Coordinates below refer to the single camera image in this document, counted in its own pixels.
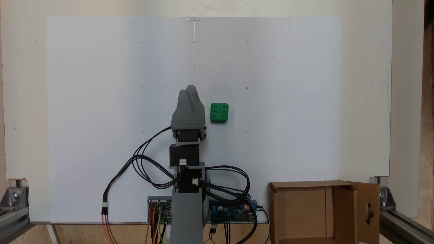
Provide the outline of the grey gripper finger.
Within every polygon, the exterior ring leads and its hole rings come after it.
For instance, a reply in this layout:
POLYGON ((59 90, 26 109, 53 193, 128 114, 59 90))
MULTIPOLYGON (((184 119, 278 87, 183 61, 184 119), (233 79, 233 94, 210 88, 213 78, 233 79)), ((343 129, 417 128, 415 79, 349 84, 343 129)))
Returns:
POLYGON ((188 85, 187 93, 189 96, 189 105, 191 110, 198 117, 205 117, 205 108, 202 101, 200 100, 197 88, 194 85, 188 85))
POLYGON ((181 117, 188 110, 189 97, 186 90, 180 90, 177 100, 177 107, 174 111, 174 117, 181 117))

